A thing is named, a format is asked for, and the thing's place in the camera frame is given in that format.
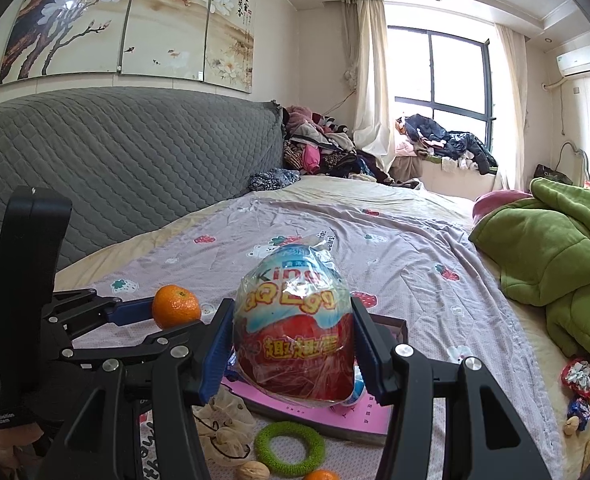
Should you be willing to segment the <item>orange mandarin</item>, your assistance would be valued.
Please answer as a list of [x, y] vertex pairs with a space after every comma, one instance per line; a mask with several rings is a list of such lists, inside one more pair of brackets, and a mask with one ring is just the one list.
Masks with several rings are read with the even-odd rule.
[[197, 297], [178, 285], [166, 285], [158, 289], [152, 301], [151, 312], [161, 330], [199, 321], [202, 316]]
[[339, 474], [328, 469], [317, 469], [306, 474], [303, 480], [341, 480]]

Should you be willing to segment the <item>surprise egg toy packet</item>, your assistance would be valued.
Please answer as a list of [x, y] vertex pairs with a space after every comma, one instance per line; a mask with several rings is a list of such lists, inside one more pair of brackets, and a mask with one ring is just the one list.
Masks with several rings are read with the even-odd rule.
[[334, 242], [322, 231], [275, 245], [237, 289], [237, 367], [269, 396], [331, 405], [353, 393], [353, 305]]

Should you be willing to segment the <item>brown walnut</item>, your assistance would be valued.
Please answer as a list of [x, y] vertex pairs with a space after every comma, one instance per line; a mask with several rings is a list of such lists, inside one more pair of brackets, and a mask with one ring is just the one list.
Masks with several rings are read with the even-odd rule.
[[260, 462], [250, 460], [235, 468], [235, 479], [237, 480], [269, 480], [269, 468]]

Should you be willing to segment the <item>small snacks pile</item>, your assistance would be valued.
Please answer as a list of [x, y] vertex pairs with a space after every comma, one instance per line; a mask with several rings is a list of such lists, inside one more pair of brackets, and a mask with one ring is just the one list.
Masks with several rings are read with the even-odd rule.
[[[563, 388], [571, 395], [562, 432], [566, 438], [586, 431], [590, 424], [590, 362], [576, 358], [568, 362], [560, 374]], [[590, 439], [585, 445], [582, 471], [590, 465]]]

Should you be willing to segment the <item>pink blue book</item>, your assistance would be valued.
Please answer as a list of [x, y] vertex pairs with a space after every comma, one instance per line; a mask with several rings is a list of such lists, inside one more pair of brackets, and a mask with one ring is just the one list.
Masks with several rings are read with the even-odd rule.
[[294, 416], [305, 422], [319, 422], [322, 426], [361, 432], [361, 434], [378, 434], [379, 436], [387, 434], [391, 407], [381, 406], [369, 393], [364, 393], [359, 402], [353, 406], [335, 404], [324, 408], [312, 408], [267, 396], [240, 380], [232, 382], [228, 378], [223, 378], [221, 383], [232, 393], [243, 398], [248, 406], [267, 408], [269, 413]]

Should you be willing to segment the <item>shallow grey box tray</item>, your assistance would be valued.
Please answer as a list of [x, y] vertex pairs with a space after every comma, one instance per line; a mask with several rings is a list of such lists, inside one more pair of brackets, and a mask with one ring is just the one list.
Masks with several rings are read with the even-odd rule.
[[381, 444], [391, 410], [365, 386], [353, 315], [304, 313], [263, 321], [237, 315], [222, 385], [274, 420], [312, 426], [329, 437]]

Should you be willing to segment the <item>grey quilted headboard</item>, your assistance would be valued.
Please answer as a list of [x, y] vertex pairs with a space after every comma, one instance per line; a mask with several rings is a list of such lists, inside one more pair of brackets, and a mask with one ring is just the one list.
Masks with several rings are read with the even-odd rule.
[[276, 102], [161, 88], [81, 88], [0, 103], [0, 229], [18, 186], [52, 188], [72, 215], [69, 266], [239, 197], [281, 165]]

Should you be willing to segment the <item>green fleece blanket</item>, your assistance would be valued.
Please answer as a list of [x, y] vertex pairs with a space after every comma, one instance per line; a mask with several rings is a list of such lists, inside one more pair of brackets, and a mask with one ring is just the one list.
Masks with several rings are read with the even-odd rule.
[[470, 241], [498, 266], [504, 296], [545, 310], [566, 356], [590, 354], [590, 190], [534, 179], [530, 197], [485, 214]]

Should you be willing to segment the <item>dark clothes on windowsill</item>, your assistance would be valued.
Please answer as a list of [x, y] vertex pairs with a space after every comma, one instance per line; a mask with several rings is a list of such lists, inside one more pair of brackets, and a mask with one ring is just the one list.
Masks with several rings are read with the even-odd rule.
[[487, 150], [483, 141], [469, 131], [446, 130], [434, 119], [419, 114], [399, 117], [395, 126], [412, 143], [432, 148], [434, 155], [439, 158], [459, 160], [470, 154], [472, 162], [478, 165], [480, 174], [497, 173], [498, 162], [495, 157]]

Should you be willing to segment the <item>cream curtain left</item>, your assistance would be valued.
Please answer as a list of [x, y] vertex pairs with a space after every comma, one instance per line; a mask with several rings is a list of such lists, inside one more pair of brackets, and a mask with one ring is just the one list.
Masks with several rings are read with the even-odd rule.
[[389, 114], [384, 1], [346, 0], [342, 18], [345, 79], [356, 98], [353, 143], [387, 171], [395, 159], [395, 127]]

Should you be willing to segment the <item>cream curtain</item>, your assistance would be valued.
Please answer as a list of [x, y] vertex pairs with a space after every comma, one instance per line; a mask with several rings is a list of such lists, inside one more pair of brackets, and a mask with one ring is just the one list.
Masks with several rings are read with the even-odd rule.
[[492, 75], [496, 120], [492, 153], [499, 164], [501, 186], [522, 191], [528, 96], [526, 38], [504, 25], [496, 24], [495, 29]]
[[353, 143], [387, 171], [395, 159], [395, 127], [389, 114], [384, 1], [346, 0], [342, 18], [345, 79], [356, 98]]

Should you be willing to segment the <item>white air conditioner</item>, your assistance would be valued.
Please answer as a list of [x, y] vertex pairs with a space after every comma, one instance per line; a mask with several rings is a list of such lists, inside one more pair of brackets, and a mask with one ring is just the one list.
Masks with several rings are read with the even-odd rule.
[[563, 78], [590, 76], [590, 45], [559, 54], [558, 70]]

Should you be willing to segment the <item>cream curtain right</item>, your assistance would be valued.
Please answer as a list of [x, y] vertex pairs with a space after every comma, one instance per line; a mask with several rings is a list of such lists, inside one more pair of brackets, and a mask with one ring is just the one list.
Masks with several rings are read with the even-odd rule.
[[496, 120], [492, 153], [499, 164], [501, 186], [522, 191], [528, 96], [526, 38], [504, 25], [496, 24], [495, 29], [492, 75]]

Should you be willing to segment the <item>floral wall painting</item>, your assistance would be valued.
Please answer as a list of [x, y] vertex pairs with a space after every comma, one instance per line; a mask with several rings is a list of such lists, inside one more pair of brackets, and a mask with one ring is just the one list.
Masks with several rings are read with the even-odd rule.
[[0, 84], [109, 73], [251, 92], [253, 0], [22, 0]]

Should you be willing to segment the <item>window with dark frame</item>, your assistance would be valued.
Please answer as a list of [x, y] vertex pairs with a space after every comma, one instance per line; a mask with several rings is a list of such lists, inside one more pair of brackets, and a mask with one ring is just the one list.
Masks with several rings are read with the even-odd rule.
[[419, 114], [489, 146], [494, 121], [489, 42], [402, 26], [391, 26], [387, 39], [393, 117]]

